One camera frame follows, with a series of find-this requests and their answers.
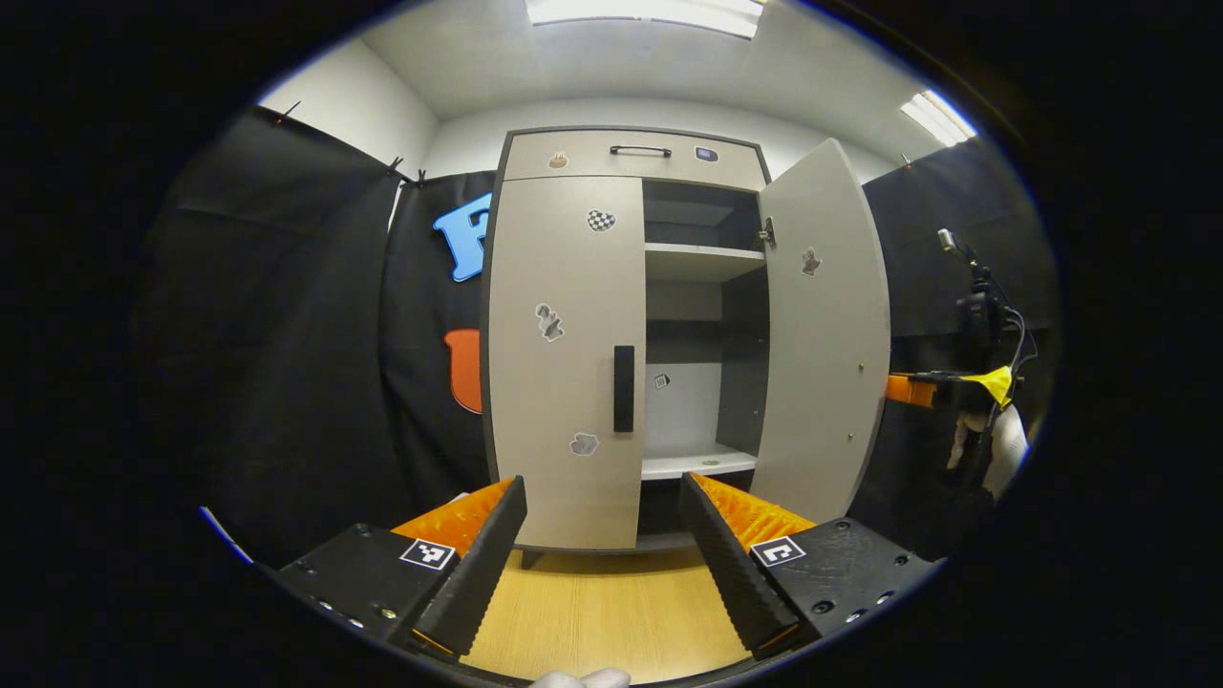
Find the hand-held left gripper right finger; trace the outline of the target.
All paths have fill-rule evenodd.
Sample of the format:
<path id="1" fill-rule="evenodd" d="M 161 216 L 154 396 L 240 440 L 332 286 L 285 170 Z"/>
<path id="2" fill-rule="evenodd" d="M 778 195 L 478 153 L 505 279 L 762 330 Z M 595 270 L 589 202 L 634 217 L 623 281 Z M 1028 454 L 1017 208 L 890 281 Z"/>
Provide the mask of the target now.
<path id="1" fill-rule="evenodd" d="M 855 519 L 817 525 L 696 473 L 681 479 L 678 513 L 757 660 L 856 631 L 942 568 Z"/>

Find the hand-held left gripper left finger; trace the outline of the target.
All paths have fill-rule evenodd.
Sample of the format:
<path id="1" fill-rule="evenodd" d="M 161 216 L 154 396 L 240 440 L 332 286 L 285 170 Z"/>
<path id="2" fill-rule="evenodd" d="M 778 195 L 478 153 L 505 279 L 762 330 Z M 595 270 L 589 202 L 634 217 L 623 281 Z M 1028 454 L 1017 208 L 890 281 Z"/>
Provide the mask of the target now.
<path id="1" fill-rule="evenodd" d="M 464 657 L 527 513 L 526 481 L 511 477 L 397 527 L 353 522 L 280 566 L 257 568 L 355 634 Z"/>

